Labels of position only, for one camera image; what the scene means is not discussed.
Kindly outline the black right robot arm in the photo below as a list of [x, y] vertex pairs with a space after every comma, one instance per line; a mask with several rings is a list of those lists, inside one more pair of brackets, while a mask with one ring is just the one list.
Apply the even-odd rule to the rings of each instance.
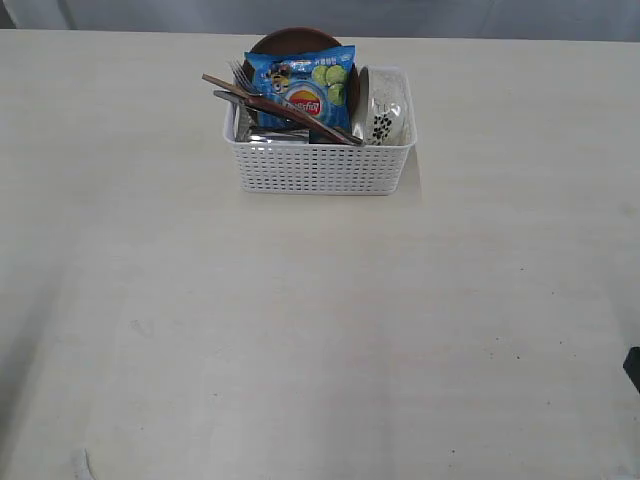
[[636, 390], [640, 392], [640, 347], [629, 349], [623, 362], [623, 370]]

